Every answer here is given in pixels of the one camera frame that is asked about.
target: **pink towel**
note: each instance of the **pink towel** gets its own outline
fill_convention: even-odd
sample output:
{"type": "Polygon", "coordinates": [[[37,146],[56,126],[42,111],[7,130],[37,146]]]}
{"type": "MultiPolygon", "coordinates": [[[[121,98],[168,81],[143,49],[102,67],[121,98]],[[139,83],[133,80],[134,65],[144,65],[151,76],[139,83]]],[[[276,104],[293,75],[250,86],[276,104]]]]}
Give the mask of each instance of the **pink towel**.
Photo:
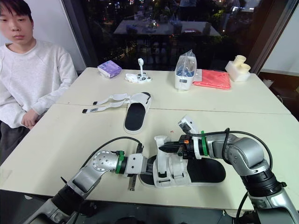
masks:
{"type": "Polygon", "coordinates": [[[202,81],[195,81],[193,85],[229,90],[230,80],[227,72],[202,70],[202,81]]]}

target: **white container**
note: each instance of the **white container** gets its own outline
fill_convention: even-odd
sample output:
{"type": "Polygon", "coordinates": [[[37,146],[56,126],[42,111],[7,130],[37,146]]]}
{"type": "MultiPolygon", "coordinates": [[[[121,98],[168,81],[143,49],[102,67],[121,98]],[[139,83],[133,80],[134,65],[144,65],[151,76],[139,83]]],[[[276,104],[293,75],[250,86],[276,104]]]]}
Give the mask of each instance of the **white container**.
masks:
{"type": "Polygon", "coordinates": [[[178,90],[189,90],[192,85],[193,79],[194,76],[178,76],[177,71],[175,71],[175,88],[178,90]]]}
{"type": "Polygon", "coordinates": [[[233,64],[235,66],[239,66],[240,64],[243,64],[246,61],[246,57],[243,55],[237,55],[233,61],[233,64]]]}
{"type": "Polygon", "coordinates": [[[250,76],[249,71],[242,73],[239,70],[239,67],[235,66],[232,61],[228,62],[228,64],[225,67],[225,70],[228,72],[230,78],[234,82],[245,82],[250,76]]]}
{"type": "Polygon", "coordinates": [[[247,73],[251,67],[247,64],[240,64],[239,67],[237,68],[241,73],[247,73]]]}

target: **young man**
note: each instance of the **young man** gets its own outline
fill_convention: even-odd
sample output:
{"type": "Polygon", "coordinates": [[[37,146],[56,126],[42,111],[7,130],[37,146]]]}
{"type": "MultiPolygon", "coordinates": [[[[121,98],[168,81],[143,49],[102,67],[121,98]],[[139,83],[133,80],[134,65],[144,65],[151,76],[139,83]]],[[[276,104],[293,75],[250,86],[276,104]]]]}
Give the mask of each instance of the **young man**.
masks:
{"type": "Polygon", "coordinates": [[[0,0],[0,164],[77,78],[70,55],[33,37],[23,0],[0,0]]]}

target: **gray pants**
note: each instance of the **gray pants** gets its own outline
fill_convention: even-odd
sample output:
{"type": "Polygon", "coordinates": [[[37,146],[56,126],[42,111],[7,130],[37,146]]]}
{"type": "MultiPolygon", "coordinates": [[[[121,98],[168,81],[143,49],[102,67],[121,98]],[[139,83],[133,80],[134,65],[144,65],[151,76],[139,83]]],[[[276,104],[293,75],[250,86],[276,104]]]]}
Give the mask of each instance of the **gray pants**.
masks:
{"type": "Polygon", "coordinates": [[[6,160],[11,152],[22,141],[29,129],[26,127],[10,128],[7,124],[1,122],[1,140],[0,140],[0,165],[6,160]]]}

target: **black insole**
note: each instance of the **black insole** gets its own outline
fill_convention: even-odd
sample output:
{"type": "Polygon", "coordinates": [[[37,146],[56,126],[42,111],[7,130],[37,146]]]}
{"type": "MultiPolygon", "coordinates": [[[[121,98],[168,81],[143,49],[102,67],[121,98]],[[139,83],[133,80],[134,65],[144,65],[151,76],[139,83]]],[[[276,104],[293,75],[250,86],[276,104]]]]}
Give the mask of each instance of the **black insole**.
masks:
{"type": "Polygon", "coordinates": [[[128,109],[125,127],[130,131],[137,131],[142,127],[145,108],[141,103],[133,103],[128,109]]]}
{"type": "MultiPolygon", "coordinates": [[[[148,163],[153,164],[156,155],[148,159],[148,163]]],[[[187,171],[191,182],[219,183],[226,177],[226,172],[221,163],[217,160],[202,158],[201,160],[189,160],[187,171]]],[[[141,180],[148,185],[155,185],[152,175],[140,174],[141,180]]]]}

